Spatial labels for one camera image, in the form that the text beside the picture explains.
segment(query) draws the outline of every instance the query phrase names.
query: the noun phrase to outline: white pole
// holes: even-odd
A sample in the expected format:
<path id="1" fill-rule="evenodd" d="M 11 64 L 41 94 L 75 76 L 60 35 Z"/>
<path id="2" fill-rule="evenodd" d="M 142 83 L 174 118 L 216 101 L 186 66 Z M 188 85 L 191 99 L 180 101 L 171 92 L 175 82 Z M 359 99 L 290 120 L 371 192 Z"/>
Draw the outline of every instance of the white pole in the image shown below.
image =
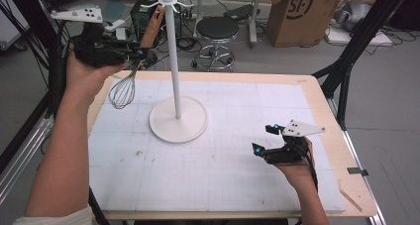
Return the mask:
<path id="1" fill-rule="evenodd" d="M 173 9 L 170 5 L 164 6 L 166 19 L 167 42 L 169 44 L 170 71 L 172 73 L 173 97 L 175 99 L 176 118 L 182 118 L 180 99 L 179 99 L 179 77 L 178 77 L 178 58 L 176 52 L 175 24 L 173 19 Z"/>

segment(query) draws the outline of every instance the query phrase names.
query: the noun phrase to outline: hand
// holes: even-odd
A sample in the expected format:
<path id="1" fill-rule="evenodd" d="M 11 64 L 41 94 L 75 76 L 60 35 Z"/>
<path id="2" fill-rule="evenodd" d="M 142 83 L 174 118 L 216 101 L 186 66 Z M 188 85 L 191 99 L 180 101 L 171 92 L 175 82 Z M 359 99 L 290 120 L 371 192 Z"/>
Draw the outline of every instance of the hand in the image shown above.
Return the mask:
<path id="1" fill-rule="evenodd" d="M 306 142 L 308 142 L 308 156 L 312 159 L 312 162 L 315 166 L 315 161 L 313 161 L 312 155 L 312 142 L 305 138 Z M 307 162 L 300 161 L 295 164 L 277 164 L 275 165 L 278 169 L 280 169 L 287 178 L 287 181 L 292 185 L 294 188 L 300 186 L 302 184 L 313 183 L 311 171 Z"/>
<path id="2" fill-rule="evenodd" d="M 107 65 L 95 68 L 83 63 L 75 57 L 74 51 L 70 50 L 67 58 L 67 83 L 65 94 L 81 100 L 90 105 L 95 95 L 101 90 L 105 79 L 127 67 L 126 63 L 120 65 Z"/>

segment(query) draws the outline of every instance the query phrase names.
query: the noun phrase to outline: person's left hand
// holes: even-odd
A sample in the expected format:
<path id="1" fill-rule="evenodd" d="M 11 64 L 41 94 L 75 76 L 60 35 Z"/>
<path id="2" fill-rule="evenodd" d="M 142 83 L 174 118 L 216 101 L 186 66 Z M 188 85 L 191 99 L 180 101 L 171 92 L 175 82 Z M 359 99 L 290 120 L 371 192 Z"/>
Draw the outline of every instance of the person's left hand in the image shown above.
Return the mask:
<path id="1" fill-rule="evenodd" d="M 101 90 L 105 79 L 125 67 L 127 67 L 126 63 L 95 68 L 78 60 L 74 51 L 70 50 L 67 58 L 67 83 L 64 94 L 76 97 L 82 103 L 90 105 L 95 95 Z"/>

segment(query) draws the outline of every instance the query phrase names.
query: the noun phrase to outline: white stand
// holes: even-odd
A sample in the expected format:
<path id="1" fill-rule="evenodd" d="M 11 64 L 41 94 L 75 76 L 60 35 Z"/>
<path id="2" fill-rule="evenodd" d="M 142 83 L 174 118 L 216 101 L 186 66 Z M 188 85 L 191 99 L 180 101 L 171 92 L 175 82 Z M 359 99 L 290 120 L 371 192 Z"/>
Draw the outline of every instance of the white stand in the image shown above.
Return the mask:
<path id="1" fill-rule="evenodd" d="M 165 8 L 164 12 L 174 97 L 166 99 L 154 107 L 149 123 L 152 131 L 162 140 L 170 143 L 186 143 L 198 138 L 207 128 L 209 121 L 207 110 L 203 104 L 193 98 L 179 96 L 178 59 L 173 20 L 173 11 L 176 9 L 173 5 L 188 6 L 178 3 L 177 0 L 158 0 L 157 3 L 163 7 L 169 7 Z"/>

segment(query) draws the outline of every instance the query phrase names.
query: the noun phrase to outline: white sleeve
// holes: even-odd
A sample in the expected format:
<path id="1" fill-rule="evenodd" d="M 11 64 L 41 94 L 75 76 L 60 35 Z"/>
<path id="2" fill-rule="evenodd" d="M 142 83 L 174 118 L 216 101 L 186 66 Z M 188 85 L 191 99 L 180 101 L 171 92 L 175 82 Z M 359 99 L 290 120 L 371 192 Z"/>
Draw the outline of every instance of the white sleeve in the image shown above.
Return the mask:
<path id="1" fill-rule="evenodd" d="M 90 206 L 65 217 L 21 217 L 13 225 L 92 225 Z"/>

